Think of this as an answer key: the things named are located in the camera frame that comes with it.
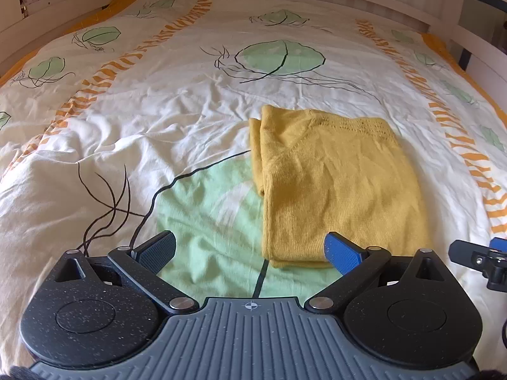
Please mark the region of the white leaf-print duvet cover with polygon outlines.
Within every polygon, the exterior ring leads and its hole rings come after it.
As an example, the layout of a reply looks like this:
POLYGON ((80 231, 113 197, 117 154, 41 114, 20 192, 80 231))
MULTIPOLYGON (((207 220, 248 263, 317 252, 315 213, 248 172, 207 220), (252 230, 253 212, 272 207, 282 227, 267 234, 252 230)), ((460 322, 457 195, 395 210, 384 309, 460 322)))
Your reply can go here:
POLYGON ((434 249, 506 235, 506 117, 430 35, 301 0, 114 0, 1 85, 1 368, 60 255, 177 238, 162 277, 195 299, 295 296, 325 267, 275 267, 249 121, 272 105, 385 120, 434 249))

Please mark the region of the mustard yellow knit sweater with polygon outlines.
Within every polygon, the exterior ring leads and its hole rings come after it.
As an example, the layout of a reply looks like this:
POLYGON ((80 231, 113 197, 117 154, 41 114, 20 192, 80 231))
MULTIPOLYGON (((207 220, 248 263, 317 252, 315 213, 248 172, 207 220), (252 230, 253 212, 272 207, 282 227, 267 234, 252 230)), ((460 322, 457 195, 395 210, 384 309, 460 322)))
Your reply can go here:
POLYGON ((434 246, 418 177, 385 120, 265 105, 249 144, 273 266, 327 266, 330 231, 396 256, 434 246))

